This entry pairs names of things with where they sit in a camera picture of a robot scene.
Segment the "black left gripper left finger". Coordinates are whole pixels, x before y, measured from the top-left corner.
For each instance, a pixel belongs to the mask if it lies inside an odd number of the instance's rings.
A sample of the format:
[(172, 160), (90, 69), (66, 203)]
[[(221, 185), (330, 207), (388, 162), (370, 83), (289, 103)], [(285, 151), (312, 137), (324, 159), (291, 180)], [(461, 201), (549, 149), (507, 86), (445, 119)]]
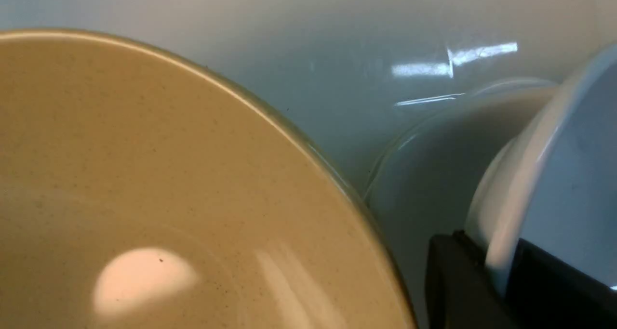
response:
[(463, 231), (430, 238), (425, 274), (430, 329), (516, 328), (484, 261), (484, 251)]

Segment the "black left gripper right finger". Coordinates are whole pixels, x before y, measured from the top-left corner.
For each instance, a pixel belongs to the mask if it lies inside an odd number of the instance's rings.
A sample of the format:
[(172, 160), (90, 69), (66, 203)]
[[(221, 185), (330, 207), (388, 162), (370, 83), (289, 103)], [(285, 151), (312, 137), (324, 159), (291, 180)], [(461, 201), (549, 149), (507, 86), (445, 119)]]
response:
[(615, 329), (617, 296), (533, 243), (520, 239), (505, 303), (525, 329)]

